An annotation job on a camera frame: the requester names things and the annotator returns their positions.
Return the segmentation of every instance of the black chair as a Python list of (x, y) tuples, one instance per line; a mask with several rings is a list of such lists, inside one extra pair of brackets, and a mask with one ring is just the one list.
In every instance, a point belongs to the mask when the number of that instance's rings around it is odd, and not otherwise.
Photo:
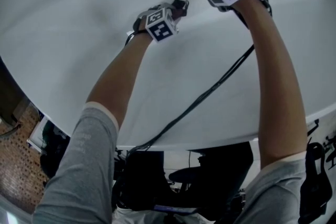
[(178, 170), (169, 179), (182, 183), (179, 201), (182, 207), (199, 208), (210, 221), (223, 217), (230, 207), (253, 163), (249, 142), (192, 150), (201, 154), (200, 166)]
[[(316, 161), (320, 160), (320, 172)], [(306, 155), (306, 180), (301, 186), (299, 224), (309, 224), (324, 215), (332, 197), (332, 187), (324, 169), (325, 153), (319, 143), (310, 143)]]
[(175, 195), (164, 176), (163, 152), (131, 154), (112, 190), (112, 208), (152, 210), (162, 197)]
[(56, 134), (55, 125), (48, 121), (43, 128), (43, 147), (40, 156), (40, 166), (46, 176), (51, 179), (55, 176), (58, 166), (64, 156), (69, 145), (70, 137), (65, 134)]
[(336, 158), (336, 136), (334, 136), (333, 138), (329, 138), (327, 136), (325, 139), (327, 140), (327, 143), (323, 143), (323, 147), (327, 148), (325, 150), (325, 152), (327, 153), (330, 149), (333, 148), (333, 152), (330, 153), (330, 155), (328, 156), (328, 158), (325, 160), (325, 162), (327, 162), (327, 163), (331, 162), (331, 167), (328, 169), (328, 170), (330, 170), (331, 168), (334, 168), (336, 166), (336, 164), (335, 164), (335, 158)]

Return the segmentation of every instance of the black strap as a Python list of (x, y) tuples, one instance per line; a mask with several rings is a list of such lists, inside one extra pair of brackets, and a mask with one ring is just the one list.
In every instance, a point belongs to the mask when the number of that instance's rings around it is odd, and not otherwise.
[(130, 34), (125, 42), (125, 46), (128, 44), (128, 42), (130, 42), (130, 40), (132, 39), (132, 37), (138, 35), (138, 34), (148, 34), (147, 29), (143, 29), (143, 30), (138, 30), (138, 31), (134, 31), (132, 34)]
[(320, 120), (317, 119), (314, 121), (314, 123), (315, 123), (315, 126), (308, 131), (307, 133), (308, 136), (311, 135), (319, 127)]
[(133, 33), (133, 35), (135, 36), (135, 35), (137, 35), (137, 34), (143, 34), (143, 33), (146, 33), (146, 34), (148, 34), (148, 31), (147, 31), (147, 29), (138, 30), (137, 32), (134, 32), (134, 33)]

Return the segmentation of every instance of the hand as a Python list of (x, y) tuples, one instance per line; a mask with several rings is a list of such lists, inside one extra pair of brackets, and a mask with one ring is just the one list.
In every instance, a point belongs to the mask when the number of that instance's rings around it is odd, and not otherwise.
[(240, 20), (246, 25), (244, 19), (241, 17), (241, 13), (249, 11), (252, 7), (265, 8), (267, 12), (272, 16), (272, 8), (269, 5), (268, 0), (238, 0), (232, 6), (215, 6), (210, 0), (208, 0), (210, 5), (216, 7), (220, 12), (228, 12), (233, 10)]
[(162, 3), (160, 5), (152, 7), (149, 10), (139, 14), (137, 20), (133, 24), (133, 30), (134, 31), (145, 30), (147, 16), (161, 8), (170, 9), (172, 11), (173, 20), (177, 21), (176, 23), (178, 23), (181, 17), (184, 17), (187, 15), (188, 6), (189, 6), (189, 1), (175, 0), (172, 4)]
[[(172, 18), (174, 21), (182, 18), (184, 15), (184, 11), (182, 9), (172, 9), (171, 11), (172, 11)], [(147, 19), (147, 16), (142, 17), (140, 21), (140, 25), (139, 25), (139, 30), (145, 30), (146, 19)]]

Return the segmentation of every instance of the brick floor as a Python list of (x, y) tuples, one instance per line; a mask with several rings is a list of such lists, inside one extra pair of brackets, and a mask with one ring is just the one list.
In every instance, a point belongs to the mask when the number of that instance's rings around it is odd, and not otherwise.
[[(26, 143), (38, 123), (36, 109), (29, 105), (19, 121), (21, 128), (16, 133), (8, 138), (0, 136), (0, 193), (31, 214), (43, 196), (46, 179), (40, 169), (38, 152)], [(10, 129), (0, 124), (0, 134)]]

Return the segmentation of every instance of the floor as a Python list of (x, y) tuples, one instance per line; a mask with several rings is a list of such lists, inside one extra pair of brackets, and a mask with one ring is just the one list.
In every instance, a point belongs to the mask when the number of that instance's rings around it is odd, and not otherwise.
[[(39, 154), (26, 144), (27, 138), (38, 122), (36, 109), (30, 105), (19, 119), (22, 128), (9, 138), (0, 138), (0, 194), (7, 198), (22, 210), (32, 213), (35, 206), (43, 196), (43, 181), (46, 179), (39, 167)], [(0, 134), (7, 131), (4, 123), (0, 123)], [(312, 134), (312, 141), (323, 143), (325, 137), (335, 135), (336, 112), (320, 119), (320, 127)], [(250, 142), (254, 155), (254, 162), (241, 188), (247, 185), (256, 177), (260, 171), (260, 155), (258, 141)], [(164, 170), (166, 177), (169, 174), (186, 167), (198, 166), (198, 153), (191, 152), (189, 159), (188, 151), (168, 151), (164, 156)], [(336, 168), (330, 168), (325, 163), (325, 169), (330, 179), (336, 179)], [(330, 180), (333, 190), (336, 190), (336, 180)], [(327, 213), (314, 223), (326, 223), (336, 208), (336, 200), (328, 203)]]
[[(0, 136), (0, 194), (18, 208), (31, 214), (43, 196), (43, 181), (39, 154), (29, 148), (29, 138), (38, 122), (36, 109), (29, 105), (21, 118), (21, 128), (8, 138)], [(0, 134), (9, 129), (0, 123)]]

